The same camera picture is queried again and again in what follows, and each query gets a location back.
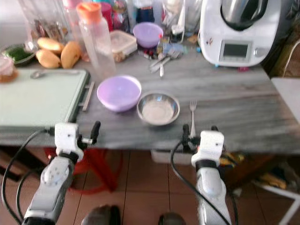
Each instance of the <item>tile floor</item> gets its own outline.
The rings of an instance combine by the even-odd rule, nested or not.
[[[45,160],[41,150],[31,150],[40,159]],[[124,164],[119,177],[118,189],[113,192],[101,192],[94,195],[81,195],[69,191],[58,225],[80,225],[81,220],[94,208],[103,204],[116,204],[122,213],[124,225],[157,225],[159,216],[174,211],[183,216],[188,225],[196,225],[197,200],[194,194],[173,174],[169,165],[156,164],[146,151],[125,151]],[[108,161],[117,168],[120,152],[112,151]],[[195,182],[195,172],[190,166],[179,166],[180,171],[191,182]],[[93,173],[77,176],[76,188],[90,189],[99,182]],[[7,184],[9,202],[15,205],[17,184]],[[21,193],[21,207],[25,212],[38,187],[38,181],[30,178]],[[243,187],[237,200],[240,225],[278,224],[292,201],[252,184]],[[232,203],[226,199],[233,219]],[[0,204],[0,225],[14,225],[14,221]],[[293,217],[292,225],[300,224],[300,210]]]

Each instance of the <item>purple bowl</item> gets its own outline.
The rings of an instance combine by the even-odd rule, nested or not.
[[[159,35],[163,34],[163,29],[153,22],[142,22],[133,28],[133,35],[136,37],[137,43],[144,48],[157,46]]]
[[[141,92],[141,84],[135,77],[119,75],[104,80],[98,87],[97,97],[109,110],[123,112],[136,105]]]

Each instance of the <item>stainless steel bowl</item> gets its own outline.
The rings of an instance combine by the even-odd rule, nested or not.
[[[11,48],[16,48],[16,47],[23,47],[24,44],[16,44],[16,45],[10,45],[4,49],[1,49],[1,53],[4,54],[4,52],[8,49],[11,49]],[[35,53],[32,53],[30,56],[26,57],[25,59],[22,59],[22,60],[19,60],[19,61],[15,61],[14,62],[14,65],[15,66],[26,66],[27,64],[31,63],[34,58],[35,58]]]
[[[139,117],[155,126],[172,123],[180,112],[178,100],[163,92],[149,92],[144,94],[137,103]]]

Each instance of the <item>gray marble countertop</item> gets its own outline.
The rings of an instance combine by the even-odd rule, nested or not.
[[[280,97],[267,74],[260,67],[247,72],[236,68],[215,68],[203,56],[191,50],[179,60],[165,66],[165,76],[151,74],[151,62],[135,53],[117,64],[119,74],[135,76],[142,92],[160,90],[174,95],[180,102],[180,115],[171,125],[151,127],[143,123],[136,109],[113,113],[98,101],[96,91],[87,112],[80,112],[80,133],[89,135],[93,123],[101,121],[97,147],[110,149],[171,149],[182,134],[182,125],[191,123],[189,102],[197,100],[195,128],[199,134],[216,125],[225,136],[229,151],[300,154],[300,126]],[[97,73],[89,63],[76,68]],[[20,145],[28,131],[1,131],[0,145]],[[52,137],[40,136],[34,146],[54,146]]]

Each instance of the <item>red stool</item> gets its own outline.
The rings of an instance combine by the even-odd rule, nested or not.
[[[44,148],[44,151],[48,158],[56,156],[54,148]],[[112,192],[117,188],[117,179],[123,166],[123,152],[121,151],[121,158],[117,171],[113,173],[105,160],[107,151],[108,149],[87,149],[84,151],[82,161],[75,165],[73,172],[73,175],[76,175],[92,170],[97,175],[99,180],[102,181],[103,185],[90,190],[78,190],[71,187],[71,190],[80,192],[84,195],[91,195],[104,190]]]

